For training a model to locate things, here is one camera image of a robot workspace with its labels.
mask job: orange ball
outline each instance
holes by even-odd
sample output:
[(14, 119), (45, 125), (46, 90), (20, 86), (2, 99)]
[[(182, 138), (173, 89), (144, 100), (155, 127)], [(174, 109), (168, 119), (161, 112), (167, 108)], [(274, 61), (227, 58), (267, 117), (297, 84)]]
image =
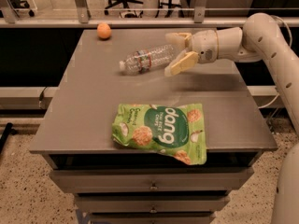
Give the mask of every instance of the orange ball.
[(111, 36), (111, 28), (107, 23), (100, 23), (97, 26), (97, 35), (102, 39), (108, 39)]

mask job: drawer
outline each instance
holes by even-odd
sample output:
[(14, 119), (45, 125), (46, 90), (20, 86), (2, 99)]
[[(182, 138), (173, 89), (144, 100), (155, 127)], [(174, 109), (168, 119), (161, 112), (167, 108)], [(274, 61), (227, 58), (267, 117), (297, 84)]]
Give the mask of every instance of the drawer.
[(239, 189), (253, 173), (251, 167), (225, 173), (51, 171), (50, 178), (66, 193), (232, 190)]
[(210, 213), (90, 215), (94, 224), (209, 224), (214, 218)]
[(75, 203), (88, 213), (176, 213), (220, 211), (228, 196), (201, 196), (196, 192), (116, 193), (76, 197)]

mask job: speckled floor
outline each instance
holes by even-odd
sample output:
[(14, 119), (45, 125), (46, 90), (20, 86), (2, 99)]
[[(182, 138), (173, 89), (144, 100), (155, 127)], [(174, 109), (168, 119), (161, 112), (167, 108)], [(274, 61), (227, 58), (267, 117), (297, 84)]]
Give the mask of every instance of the speckled floor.
[[(0, 119), (0, 133), (11, 119)], [(40, 119), (14, 119), (18, 134), (10, 136), (0, 156), (0, 224), (78, 224), (72, 195), (62, 193), (49, 179), (49, 166), (28, 147)], [(274, 119), (279, 149), (264, 153), (255, 174), (217, 213), (212, 224), (269, 224), (278, 173), (288, 150), (298, 142), (288, 119)]]

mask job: gray tabletop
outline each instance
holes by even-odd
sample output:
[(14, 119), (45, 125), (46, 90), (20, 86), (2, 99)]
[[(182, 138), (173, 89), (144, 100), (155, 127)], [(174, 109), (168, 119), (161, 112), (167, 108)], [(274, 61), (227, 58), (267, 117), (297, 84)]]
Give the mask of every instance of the gray tabletop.
[(119, 61), (139, 49), (165, 43), (169, 32), (194, 29), (119, 29), (109, 40), (85, 30), (30, 146), (40, 154), (139, 153), (111, 139), (118, 104), (186, 105), (202, 103), (208, 152), (274, 150), (263, 117), (235, 64), (228, 60), (197, 64), (175, 77), (155, 69), (123, 76)]

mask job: bottle cap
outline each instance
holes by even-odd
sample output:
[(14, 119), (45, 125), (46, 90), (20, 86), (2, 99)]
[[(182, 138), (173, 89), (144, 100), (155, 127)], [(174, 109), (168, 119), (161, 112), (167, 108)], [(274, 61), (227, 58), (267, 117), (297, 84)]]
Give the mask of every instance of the bottle cap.
[(124, 61), (120, 61), (120, 70), (121, 70), (122, 72), (125, 71), (125, 63), (124, 63)]

